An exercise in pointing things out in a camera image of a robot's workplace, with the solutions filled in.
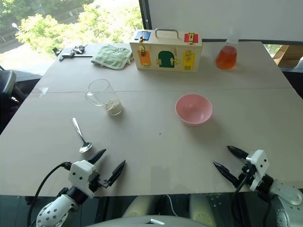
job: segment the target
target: metal spoon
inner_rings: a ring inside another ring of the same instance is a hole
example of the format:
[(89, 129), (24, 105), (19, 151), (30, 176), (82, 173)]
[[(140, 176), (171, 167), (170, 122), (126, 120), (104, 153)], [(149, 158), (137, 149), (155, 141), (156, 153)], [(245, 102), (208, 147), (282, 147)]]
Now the metal spoon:
[(80, 128), (79, 128), (79, 125), (78, 125), (78, 122), (77, 122), (76, 118), (73, 117), (71, 121), (74, 124), (77, 132), (79, 133), (79, 135), (81, 137), (81, 139), (83, 140), (83, 146), (80, 148), (79, 152), (84, 153), (84, 152), (88, 151), (91, 148), (91, 146), (93, 146), (93, 144), (85, 142), (85, 140), (84, 140), (84, 138), (81, 134), (81, 131), (80, 131)]

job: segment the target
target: cloth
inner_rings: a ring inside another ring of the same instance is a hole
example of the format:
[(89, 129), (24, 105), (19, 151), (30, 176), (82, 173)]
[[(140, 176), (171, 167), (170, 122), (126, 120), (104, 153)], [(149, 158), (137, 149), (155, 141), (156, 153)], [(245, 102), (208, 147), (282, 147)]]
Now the cloth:
[(114, 70), (121, 70), (126, 63), (130, 64), (131, 55), (132, 51), (129, 49), (107, 45), (102, 46), (90, 61)]

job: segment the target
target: white powder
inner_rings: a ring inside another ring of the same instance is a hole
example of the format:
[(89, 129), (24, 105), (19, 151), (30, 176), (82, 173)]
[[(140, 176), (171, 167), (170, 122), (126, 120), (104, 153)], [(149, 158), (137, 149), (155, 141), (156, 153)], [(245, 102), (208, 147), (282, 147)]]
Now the white powder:
[(109, 115), (117, 115), (123, 110), (123, 106), (117, 99), (109, 100), (106, 105), (105, 109)]

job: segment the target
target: pink bowl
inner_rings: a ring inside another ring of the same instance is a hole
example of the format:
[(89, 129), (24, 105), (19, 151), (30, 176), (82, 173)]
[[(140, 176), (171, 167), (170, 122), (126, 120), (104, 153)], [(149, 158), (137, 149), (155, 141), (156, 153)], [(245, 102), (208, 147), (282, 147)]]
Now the pink bowl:
[(184, 95), (176, 102), (178, 117), (188, 125), (200, 125), (212, 115), (213, 107), (210, 101), (198, 94)]

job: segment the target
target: orange liquid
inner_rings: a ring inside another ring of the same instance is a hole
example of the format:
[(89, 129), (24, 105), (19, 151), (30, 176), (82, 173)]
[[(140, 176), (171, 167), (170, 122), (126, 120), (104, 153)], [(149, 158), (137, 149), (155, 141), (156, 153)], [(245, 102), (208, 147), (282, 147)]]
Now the orange liquid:
[(231, 69), (236, 65), (237, 49), (233, 46), (224, 46), (216, 58), (217, 67), (223, 70)]

